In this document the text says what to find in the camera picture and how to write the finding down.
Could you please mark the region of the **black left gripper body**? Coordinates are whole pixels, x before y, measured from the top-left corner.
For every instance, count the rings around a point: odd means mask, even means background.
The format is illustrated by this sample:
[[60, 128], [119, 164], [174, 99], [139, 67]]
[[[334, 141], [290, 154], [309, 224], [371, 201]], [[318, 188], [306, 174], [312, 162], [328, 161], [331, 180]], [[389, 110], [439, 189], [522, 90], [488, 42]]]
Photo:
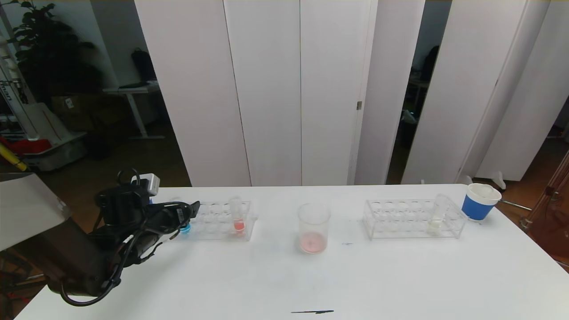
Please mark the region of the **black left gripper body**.
[[147, 206], [146, 230], [173, 233], [193, 218], [193, 208], [184, 202], [155, 203]]

